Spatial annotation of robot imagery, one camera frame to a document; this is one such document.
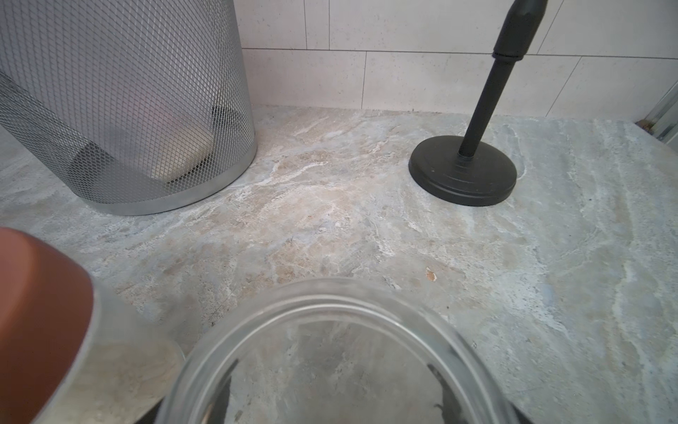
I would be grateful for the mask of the black microphone stand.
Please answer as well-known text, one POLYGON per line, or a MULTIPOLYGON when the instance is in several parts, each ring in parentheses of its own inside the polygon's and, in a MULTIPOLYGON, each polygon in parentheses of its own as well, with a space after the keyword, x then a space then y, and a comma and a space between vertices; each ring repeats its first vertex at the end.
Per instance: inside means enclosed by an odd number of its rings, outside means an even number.
POLYGON ((433 196, 469 207, 488 207, 510 197, 517 168, 501 150, 481 139, 515 64, 523 60, 547 10, 547 0, 515 1, 493 51, 494 63, 463 136, 443 135, 414 148, 408 169, 433 196))

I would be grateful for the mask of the clear rice jar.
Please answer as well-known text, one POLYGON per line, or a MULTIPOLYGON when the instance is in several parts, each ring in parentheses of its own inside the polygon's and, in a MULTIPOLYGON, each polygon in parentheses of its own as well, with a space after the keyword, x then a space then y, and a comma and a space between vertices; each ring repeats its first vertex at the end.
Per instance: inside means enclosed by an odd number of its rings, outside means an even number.
POLYGON ((515 420, 447 321, 360 280, 283 284, 240 303, 194 346, 156 421, 202 423, 234 360, 224 423, 444 423, 427 363, 473 423, 515 420))

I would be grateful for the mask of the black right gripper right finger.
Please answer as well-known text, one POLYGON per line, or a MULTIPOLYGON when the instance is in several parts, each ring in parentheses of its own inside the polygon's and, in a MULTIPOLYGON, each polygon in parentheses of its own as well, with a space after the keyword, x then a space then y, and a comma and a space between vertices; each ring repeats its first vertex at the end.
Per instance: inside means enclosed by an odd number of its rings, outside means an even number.
MULTIPOLYGON (((457 395, 448 384, 448 381, 442 375, 442 373, 430 363, 427 363, 427 368, 434 375, 438 383, 442 388, 442 403, 436 404, 435 407, 441 410, 441 416, 444 423, 473 423, 473 419, 469 412, 462 407, 461 401, 457 398, 457 395)), ((508 398, 501 392, 501 388, 498 383, 494 381, 494 378, 489 374, 485 369, 487 376, 485 380, 488 387, 492 387, 493 391, 497 396, 501 396, 503 402, 506 406, 511 406, 513 411, 513 416, 515 420, 513 423, 522 423, 522 424, 533 424, 533 421, 523 413, 516 405, 511 403, 508 398)))

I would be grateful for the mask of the red lidded rice jar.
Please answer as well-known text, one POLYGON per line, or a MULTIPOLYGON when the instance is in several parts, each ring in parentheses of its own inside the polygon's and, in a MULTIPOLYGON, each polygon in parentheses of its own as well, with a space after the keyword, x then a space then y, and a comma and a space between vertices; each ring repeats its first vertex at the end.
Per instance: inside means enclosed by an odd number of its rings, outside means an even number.
POLYGON ((70 257, 1 231, 2 422, 150 423, 184 360, 70 257))

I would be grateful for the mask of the metal mesh waste bin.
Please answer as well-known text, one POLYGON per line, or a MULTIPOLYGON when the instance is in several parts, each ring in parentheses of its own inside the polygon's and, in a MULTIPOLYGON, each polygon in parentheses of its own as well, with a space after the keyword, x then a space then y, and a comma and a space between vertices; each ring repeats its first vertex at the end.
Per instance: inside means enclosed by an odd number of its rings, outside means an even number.
POLYGON ((4 1, 1 125, 104 213, 221 191, 258 150, 234 3, 4 1))

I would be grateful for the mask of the aluminium corner profile right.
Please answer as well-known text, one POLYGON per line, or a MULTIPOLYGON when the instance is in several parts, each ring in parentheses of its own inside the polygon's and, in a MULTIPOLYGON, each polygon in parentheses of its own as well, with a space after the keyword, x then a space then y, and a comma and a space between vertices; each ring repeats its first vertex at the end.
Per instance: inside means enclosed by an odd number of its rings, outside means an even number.
POLYGON ((677 84, 660 99, 636 125, 655 139, 677 151, 677 84))

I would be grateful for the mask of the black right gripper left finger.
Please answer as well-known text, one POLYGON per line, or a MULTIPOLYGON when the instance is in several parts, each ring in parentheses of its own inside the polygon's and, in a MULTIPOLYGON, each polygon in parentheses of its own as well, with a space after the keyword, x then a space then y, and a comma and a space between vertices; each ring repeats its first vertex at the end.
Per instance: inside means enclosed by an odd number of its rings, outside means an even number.
MULTIPOLYGON (((212 403, 208 407, 202 423, 224 423, 226 418, 230 396, 231 396, 231 378, 235 367, 238 365, 238 360, 234 360, 233 364, 228 368, 226 374, 222 377, 218 385, 219 391, 215 394, 212 403)), ((154 424, 158 415, 160 407, 164 398, 162 397, 150 410, 148 410, 136 424, 154 424)))

